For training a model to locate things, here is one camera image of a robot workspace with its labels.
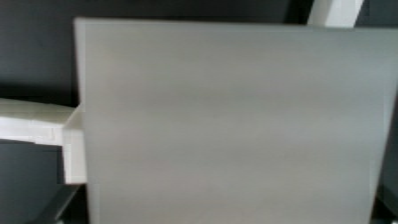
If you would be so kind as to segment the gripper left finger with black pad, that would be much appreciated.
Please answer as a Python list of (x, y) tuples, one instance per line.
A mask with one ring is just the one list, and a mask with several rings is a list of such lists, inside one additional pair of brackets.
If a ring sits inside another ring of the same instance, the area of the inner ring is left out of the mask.
[(81, 185), (67, 185), (61, 188), (51, 204), (47, 205), (45, 210), (38, 216), (36, 224), (58, 224), (79, 190)]

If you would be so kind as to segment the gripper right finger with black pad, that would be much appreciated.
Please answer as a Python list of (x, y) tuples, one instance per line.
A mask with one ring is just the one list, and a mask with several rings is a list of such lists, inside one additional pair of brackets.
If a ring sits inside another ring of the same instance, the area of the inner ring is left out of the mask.
[(398, 201), (395, 199), (376, 199), (372, 224), (398, 224)]

